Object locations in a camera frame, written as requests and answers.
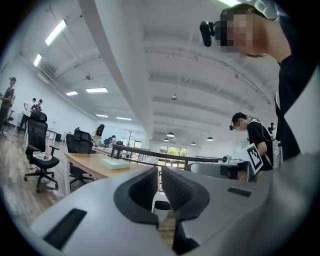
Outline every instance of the person in white shirt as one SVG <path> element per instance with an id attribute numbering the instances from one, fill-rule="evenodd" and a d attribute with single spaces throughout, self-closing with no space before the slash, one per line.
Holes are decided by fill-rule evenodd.
<path id="1" fill-rule="evenodd" d="M 100 124 L 99 127 L 97 129 L 94 129 L 94 131 L 91 133 L 91 139 L 94 145 L 99 146 L 104 128 L 105 128 L 105 125 Z"/>
<path id="2" fill-rule="evenodd" d="M 25 124 L 25 130 L 27 130 L 27 121 L 30 117 L 30 114 L 31 114 L 31 108 L 33 107 L 33 105 L 35 104 L 36 102 L 36 98 L 33 98 L 32 99 L 32 102 L 25 102 L 23 103 L 23 106 L 24 106 L 24 113 L 23 113 L 23 116 L 22 116 L 22 119 L 21 119 L 21 122 L 20 122 L 20 126 L 18 128 L 18 134 L 20 133 L 21 129 L 22 129 L 22 126 L 24 126 Z"/>

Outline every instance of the black shirt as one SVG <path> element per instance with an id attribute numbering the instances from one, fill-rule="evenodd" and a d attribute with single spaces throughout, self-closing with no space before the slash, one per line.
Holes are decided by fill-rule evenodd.
<path id="1" fill-rule="evenodd" d="M 41 107 L 38 104 L 34 104 L 31 108 L 32 111 L 41 111 Z"/>
<path id="2" fill-rule="evenodd" d="M 281 141 L 283 160 L 286 160 L 299 154 L 300 149 L 284 115 L 308 84 L 316 68 L 316 61 L 307 53 L 309 49 L 303 45 L 303 37 L 297 33 L 290 18 L 280 16 L 279 21 L 291 50 L 291 55 L 280 64 L 278 87 L 280 106 L 276 107 L 278 116 L 276 138 Z"/>
<path id="3" fill-rule="evenodd" d="M 249 135 L 250 144 L 254 143 L 255 146 L 257 146 L 259 143 L 265 142 L 266 155 L 268 156 L 271 164 L 269 163 L 269 161 L 264 155 L 261 156 L 263 166 L 261 167 L 260 170 L 269 171 L 273 169 L 273 165 L 274 165 L 273 148 L 272 148 L 272 142 L 271 142 L 272 138 L 270 137 L 266 128 L 265 127 L 262 127 L 262 128 L 263 128 L 263 133 L 261 129 L 261 123 L 253 121 L 248 124 L 247 131 Z"/>
<path id="4" fill-rule="evenodd" d="M 11 96 L 11 99 L 12 99 L 12 97 L 14 96 L 14 93 L 15 93 L 15 88 L 9 87 L 8 89 L 6 89 L 3 97 L 9 98 Z M 11 101 L 7 101 L 7 102 L 2 101 L 1 108 L 8 109 L 10 108 L 10 105 L 11 105 Z"/>

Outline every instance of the chair headrest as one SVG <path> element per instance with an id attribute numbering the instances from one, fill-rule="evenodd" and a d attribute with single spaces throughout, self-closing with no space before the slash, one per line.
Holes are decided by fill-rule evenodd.
<path id="1" fill-rule="evenodd" d="M 47 115 L 40 111 L 33 111 L 29 118 L 40 123 L 47 122 Z"/>

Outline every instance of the air conditioner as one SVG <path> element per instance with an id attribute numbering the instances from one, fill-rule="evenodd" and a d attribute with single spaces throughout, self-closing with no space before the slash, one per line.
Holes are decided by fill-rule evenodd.
<path id="1" fill-rule="evenodd" d="M 52 79 L 45 72 L 40 70 L 37 74 L 38 78 L 40 78 L 45 84 L 50 84 Z"/>

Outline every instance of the white box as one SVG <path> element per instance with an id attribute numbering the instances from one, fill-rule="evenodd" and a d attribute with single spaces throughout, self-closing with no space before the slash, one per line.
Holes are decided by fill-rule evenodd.
<path id="1" fill-rule="evenodd" d="M 110 170 L 130 168 L 130 163 L 120 159 L 102 159 L 102 163 Z"/>

